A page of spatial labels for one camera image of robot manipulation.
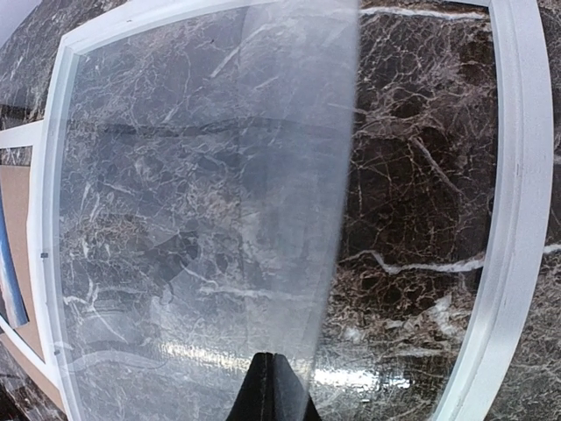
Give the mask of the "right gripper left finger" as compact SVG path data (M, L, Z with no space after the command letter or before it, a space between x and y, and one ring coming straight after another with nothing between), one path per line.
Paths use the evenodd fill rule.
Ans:
M246 372L228 421L274 420L272 353L256 353Z

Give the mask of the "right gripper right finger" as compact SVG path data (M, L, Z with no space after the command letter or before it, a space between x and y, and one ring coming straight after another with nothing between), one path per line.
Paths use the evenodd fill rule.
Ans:
M273 356L273 419L279 421L321 421L309 392L281 354Z

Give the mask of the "clear acrylic sheet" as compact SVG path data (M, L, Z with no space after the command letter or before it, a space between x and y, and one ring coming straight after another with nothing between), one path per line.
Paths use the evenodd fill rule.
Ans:
M355 1L130 1L65 34L45 274L72 420L227 420L256 353L309 391L344 213Z

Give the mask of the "white picture frame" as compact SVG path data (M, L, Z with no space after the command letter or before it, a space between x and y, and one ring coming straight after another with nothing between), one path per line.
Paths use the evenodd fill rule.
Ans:
M322 420L481 420L518 345L549 219L542 19L534 1L355 2L352 145L309 394ZM53 346L44 123L36 240Z

